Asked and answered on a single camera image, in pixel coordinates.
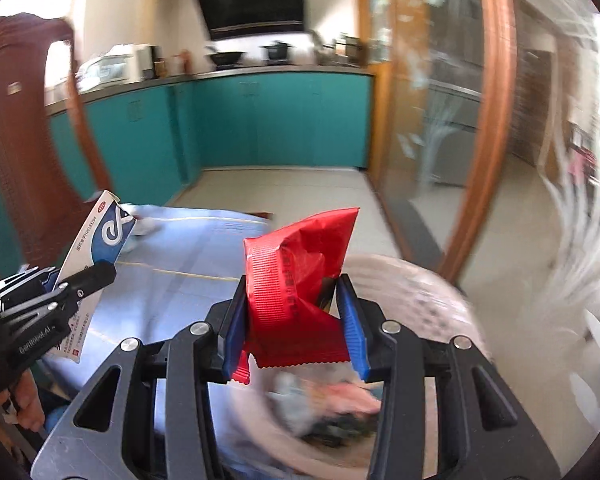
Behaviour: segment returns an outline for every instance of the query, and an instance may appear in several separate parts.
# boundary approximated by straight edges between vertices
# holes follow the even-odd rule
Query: red packet
[[[259,367],[349,360],[340,320],[318,300],[340,275],[358,208],[320,213],[258,238],[246,251],[248,338],[234,380]]]

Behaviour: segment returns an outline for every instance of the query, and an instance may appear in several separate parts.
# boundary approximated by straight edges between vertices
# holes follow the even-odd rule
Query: black cooking pot
[[[216,66],[224,66],[224,65],[235,65],[240,61],[240,58],[244,55],[244,52],[216,52],[214,54],[209,54],[211,61],[213,61]]]
[[[285,43],[284,41],[276,41],[274,44],[271,45],[263,45],[262,48],[266,49],[267,55],[269,56],[270,60],[278,61],[286,59],[288,55],[288,50],[293,47],[288,43]]]

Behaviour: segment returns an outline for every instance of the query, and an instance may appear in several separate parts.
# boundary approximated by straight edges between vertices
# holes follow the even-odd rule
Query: wooden chair
[[[96,185],[112,190],[88,129],[74,70],[74,31],[65,20],[32,14],[0,18],[0,193],[28,264],[54,264],[92,204],[64,174],[45,112],[45,65],[51,43],[71,46],[68,112]]]

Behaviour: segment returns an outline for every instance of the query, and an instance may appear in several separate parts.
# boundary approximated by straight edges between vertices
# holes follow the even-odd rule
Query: metal screw
[[[209,325],[204,321],[199,321],[191,325],[191,327],[189,328],[189,332],[191,332],[193,335],[206,334],[207,332],[209,332]]]
[[[400,332],[400,323],[393,320],[385,321],[381,328],[385,334],[397,334]]]
[[[138,348],[138,345],[138,339],[136,339],[135,337],[130,337],[128,339],[125,339],[122,343],[120,343],[120,348],[122,348],[125,352],[131,352],[132,350]]]
[[[459,335],[454,338],[454,346],[459,350],[468,350],[473,345],[472,341],[465,335]]]

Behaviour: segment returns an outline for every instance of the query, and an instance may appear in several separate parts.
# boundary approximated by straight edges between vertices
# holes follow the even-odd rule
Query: countertop
[[[123,85],[109,86],[100,90],[85,92],[80,94],[83,103],[91,103],[99,99],[112,97],[113,95],[143,90],[154,86],[183,83],[201,79],[212,79],[217,77],[231,77],[236,75],[268,74],[277,72],[327,72],[341,74],[357,74],[372,76],[372,73],[364,68],[350,66],[320,66],[320,65],[283,65],[283,66],[246,66],[232,70],[221,70],[217,72],[204,72],[196,75],[179,75],[174,77],[165,77],[162,79],[151,79],[137,83],[128,83]],[[46,105],[46,114],[51,116],[59,114],[66,110],[66,101],[58,101]]]

